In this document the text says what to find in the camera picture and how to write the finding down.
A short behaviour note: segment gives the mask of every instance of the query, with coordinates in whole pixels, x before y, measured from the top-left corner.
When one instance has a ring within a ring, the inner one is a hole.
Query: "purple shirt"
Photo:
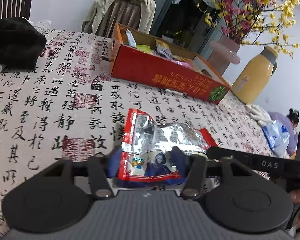
[[[298,133],[296,133],[296,134],[294,133],[292,123],[286,115],[283,115],[283,114],[280,114],[277,112],[268,112],[268,114],[270,115],[272,120],[278,120],[287,128],[287,130],[290,134],[287,152],[291,156],[295,152],[297,144],[298,144]]]

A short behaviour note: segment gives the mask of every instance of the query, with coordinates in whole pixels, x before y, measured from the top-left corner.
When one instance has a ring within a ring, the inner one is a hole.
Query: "red packaging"
[[[111,76],[162,89],[176,90],[213,104],[218,104],[230,90],[227,82],[206,60],[184,48],[169,43],[172,54],[186,59],[186,63],[192,66],[191,69],[166,58],[124,45],[120,30],[124,31],[127,28],[137,44],[145,44],[156,50],[156,40],[166,43],[163,39],[117,23],[114,27],[111,50]]]
[[[134,108],[128,111],[124,132],[118,179],[129,182],[122,184],[128,187],[183,183],[185,179],[171,160],[172,147],[178,146],[186,155],[205,156],[210,146],[217,146],[205,128],[196,130],[180,123],[156,125],[150,115]]]

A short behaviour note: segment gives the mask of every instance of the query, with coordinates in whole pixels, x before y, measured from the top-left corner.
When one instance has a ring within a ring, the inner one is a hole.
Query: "tablecloth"
[[[273,156],[261,128],[229,92],[219,105],[112,78],[111,40],[48,30],[36,68],[0,74],[0,235],[5,194],[62,157],[106,155],[129,108],[158,123],[206,127],[220,147]]]

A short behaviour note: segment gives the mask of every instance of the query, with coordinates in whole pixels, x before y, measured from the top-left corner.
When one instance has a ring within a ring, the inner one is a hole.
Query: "beige jacket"
[[[82,23],[82,31],[84,33],[95,34],[102,18],[108,11],[110,5],[115,0],[95,0],[90,8],[90,11]],[[155,2],[153,0],[138,0],[141,3],[141,20],[139,31],[148,34],[153,21],[155,12]]]

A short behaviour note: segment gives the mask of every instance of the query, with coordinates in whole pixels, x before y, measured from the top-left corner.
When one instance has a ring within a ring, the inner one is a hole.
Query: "cable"
[[[293,214],[293,216],[290,218],[288,224],[287,224],[287,228],[291,228],[292,227],[292,223],[294,221],[294,219],[296,218],[297,214],[300,211],[300,206],[297,208],[296,212]]]

